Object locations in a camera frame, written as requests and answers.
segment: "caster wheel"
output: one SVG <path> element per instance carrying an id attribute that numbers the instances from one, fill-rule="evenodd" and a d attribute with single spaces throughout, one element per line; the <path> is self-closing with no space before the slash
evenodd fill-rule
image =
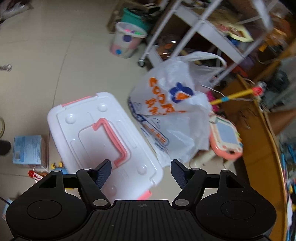
<path id="1" fill-rule="evenodd" d="M 143 59 L 139 59 L 138 65 L 143 68 L 145 66 L 145 61 Z"/>

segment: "barcode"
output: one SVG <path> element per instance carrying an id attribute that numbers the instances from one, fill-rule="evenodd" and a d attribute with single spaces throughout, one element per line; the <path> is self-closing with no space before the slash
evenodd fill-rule
<path id="1" fill-rule="evenodd" d="M 15 159 L 16 159 L 16 160 L 19 160 L 19 159 L 20 159 L 20 153 L 19 153 L 19 152 L 16 152 L 16 153 L 15 153 Z"/>

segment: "plastic bag handle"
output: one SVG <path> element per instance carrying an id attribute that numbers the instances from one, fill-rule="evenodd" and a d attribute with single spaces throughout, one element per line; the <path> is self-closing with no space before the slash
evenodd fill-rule
<path id="1" fill-rule="evenodd" d="M 194 62 L 196 60 L 205 60 L 205 59 L 219 59 L 223 65 L 223 68 L 227 67 L 226 61 L 222 57 L 213 53 L 196 51 L 188 55 L 182 56 L 181 59 L 183 61 L 190 61 L 190 62 Z"/>

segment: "blue paw logo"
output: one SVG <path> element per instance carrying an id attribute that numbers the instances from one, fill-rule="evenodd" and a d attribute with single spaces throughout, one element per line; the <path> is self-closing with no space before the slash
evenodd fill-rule
<path id="1" fill-rule="evenodd" d="M 179 103 L 180 101 L 194 95 L 192 89 L 183 86 L 180 82 L 176 84 L 176 87 L 171 88 L 169 92 L 174 103 Z"/>

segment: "yellow stick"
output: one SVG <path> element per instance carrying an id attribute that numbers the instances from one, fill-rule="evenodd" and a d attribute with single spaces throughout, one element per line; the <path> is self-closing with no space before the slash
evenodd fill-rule
<path id="1" fill-rule="evenodd" d="M 213 100 L 213 101 L 210 102 L 210 104 L 211 105 L 220 104 L 222 102 L 226 102 L 228 100 L 239 98 L 239 97 L 249 95 L 249 94 L 253 94 L 253 93 L 254 93 L 253 89 L 247 89 L 247 90 L 244 90 L 244 91 L 239 91 L 237 93 L 228 95 L 227 97 L 222 97 L 220 99 Z"/>

